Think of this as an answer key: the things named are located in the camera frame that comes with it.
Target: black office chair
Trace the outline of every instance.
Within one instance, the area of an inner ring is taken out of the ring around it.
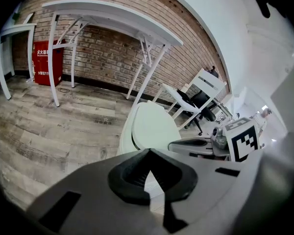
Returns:
[[[213,76],[215,76],[216,78],[219,78],[218,73],[215,71],[215,67],[212,66],[212,70],[210,71],[210,74],[212,74]],[[199,93],[197,93],[196,95],[194,95],[191,98],[191,102],[197,106],[197,108],[200,108],[204,103],[207,102],[207,100],[209,99],[209,96],[207,96],[203,91],[200,91]],[[211,102],[212,105],[205,107],[204,109],[202,109],[201,113],[199,113],[199,119],[203,119],[206,118],[208,121],[215,121],[216,120],[216,116],[215,114],[213,114],[213,112],[211,111],[214,107],[215,104],[213,102]],[[193,113],[191,112],[184,112],[187,116],[191,117],[193,115]],[[190,127],[190,125],[192,124],[192,122],[195,122],[195,124],[197,125],[197,127],[199,128],[200,132],[199,132],[199,136],[202,135],[202,130],[199,124],[199,121],[197,119],[197,116],[195,118],[193,118],[189,124],[187,124],[184,128],[188,129]]]

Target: red cabinet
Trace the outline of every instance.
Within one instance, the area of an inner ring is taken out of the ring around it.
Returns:
[[[57,85],[62,80],[62,65],[63,65],[63,48],[53,50],[52,66],[54,84]],[[32,60],[34,65],[34,80],[37,84],[49,85],[48,71],[48,41],[34,42]]]

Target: wood plank floor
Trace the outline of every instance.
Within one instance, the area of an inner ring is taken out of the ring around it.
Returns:
[[[0,89],[0,183],[22,209],[77,168],[116,155],[133,97],[61,82],[56,107],[49,86],[20,76],[7,84],[10,100]],[[181,130],[183,138],[197,134],[195,126]]]

